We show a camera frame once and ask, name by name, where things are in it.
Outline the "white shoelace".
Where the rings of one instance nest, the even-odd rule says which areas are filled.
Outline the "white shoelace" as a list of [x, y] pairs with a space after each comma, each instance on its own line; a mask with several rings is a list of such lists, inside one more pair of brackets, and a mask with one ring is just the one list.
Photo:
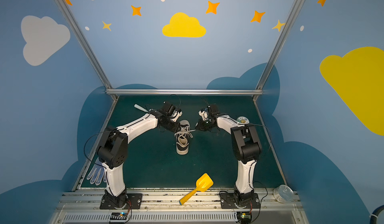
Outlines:
[[189, 126], [182, 126], [181, 130], [175, 133], [177, 143], [182, 145], [188, 144], [189, 140], [193, 138], [192, 132], [194, 131]]

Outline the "black white canvas sneaker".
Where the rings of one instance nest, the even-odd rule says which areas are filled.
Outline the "black white canvas sneaker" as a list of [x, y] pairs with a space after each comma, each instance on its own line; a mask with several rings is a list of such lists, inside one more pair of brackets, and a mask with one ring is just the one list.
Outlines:
[[190, 130], [190, 123], [187, 120], [180, 121], [180, 130], [175, 134], [179, 155], [186, 155], [189, 152], [190, 139], [193, 138]]

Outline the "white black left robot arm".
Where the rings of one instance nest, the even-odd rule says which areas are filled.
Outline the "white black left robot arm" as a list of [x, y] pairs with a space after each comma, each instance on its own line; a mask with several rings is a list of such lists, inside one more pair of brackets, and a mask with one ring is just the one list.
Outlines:
[[180, 108], [170, 112], [151, 109], [137, 120], [116, 128], [107, 128], [103, 132], [96, 151], [98, 158], [95, 161], [95, 166], [104, 171], [103, 179], [107, 182], [107, 194], [113, 198], [118, 198], [126, 191], [123, 164], [128, 156], [129, 143], [141, 134], [158, 126], [175, 133], [179, 129], [178, 118], [181, 115]]

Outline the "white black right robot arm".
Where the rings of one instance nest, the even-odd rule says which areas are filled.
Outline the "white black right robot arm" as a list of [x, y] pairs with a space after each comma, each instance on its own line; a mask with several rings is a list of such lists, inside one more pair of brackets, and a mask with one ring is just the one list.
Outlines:
[[208, 131], [217, 127], [231, 135], [233, 153], [238, 161], [234, 195], [239, 202], [251, 200], [254, 195], [254, 171], [263, 151], [256, 125], [245, 116], [233, 119], [229, 115], [211, 114], [207, 110], [199, 111], [199, 116], [201, 119], [195, 126], [196, 130]]

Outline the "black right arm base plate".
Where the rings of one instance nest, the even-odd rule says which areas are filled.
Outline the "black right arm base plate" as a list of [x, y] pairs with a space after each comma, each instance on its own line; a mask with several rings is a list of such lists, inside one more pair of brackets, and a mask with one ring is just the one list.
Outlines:
[[222, 209], [258, 209], [261, 207], [259, 196], [254, 192], [240, 194], [220, 191], [219, 197]]

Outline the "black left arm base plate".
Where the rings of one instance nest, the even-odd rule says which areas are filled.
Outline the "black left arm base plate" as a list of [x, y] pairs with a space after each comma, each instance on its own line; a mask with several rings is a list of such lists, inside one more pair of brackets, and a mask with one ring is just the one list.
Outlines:
[[118, 197], [114, 197], [106, 192], [102, 197], [100, 210], [138, 210], [141, 207], [143, 194], [122, 193]]

